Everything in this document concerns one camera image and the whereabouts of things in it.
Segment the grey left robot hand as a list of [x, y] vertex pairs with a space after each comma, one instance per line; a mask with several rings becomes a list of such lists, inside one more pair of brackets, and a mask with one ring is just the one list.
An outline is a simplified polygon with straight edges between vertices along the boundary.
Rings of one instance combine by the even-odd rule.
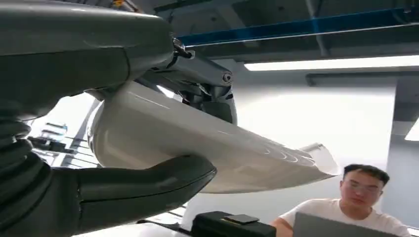
[[168, 73], [182, 106], [235, 124], [232, 73], [185, 48], [161, 17], [52, 0], [0, 3], [0, 234], [71, 237], [178, 208], [216, 176], [199, 155], [146, 169], [52, 167], [28, 121], [66, 96], [109, 102]]

